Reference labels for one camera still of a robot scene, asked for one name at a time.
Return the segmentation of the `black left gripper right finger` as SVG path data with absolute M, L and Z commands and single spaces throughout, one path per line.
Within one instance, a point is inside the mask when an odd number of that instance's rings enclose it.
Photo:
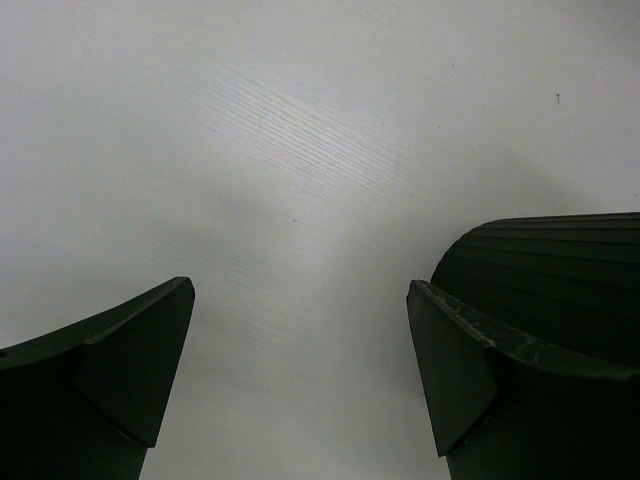
M 635 479 L 639 371 L 547 342 L 423 280 L 406 297 L 437 454 L 454 479 Z

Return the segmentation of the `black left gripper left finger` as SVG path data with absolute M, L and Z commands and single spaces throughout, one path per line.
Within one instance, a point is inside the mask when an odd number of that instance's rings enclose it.
M 137 479 L 159 436 L 194 307 L 173 278 L 1 351 L 4 479 Z

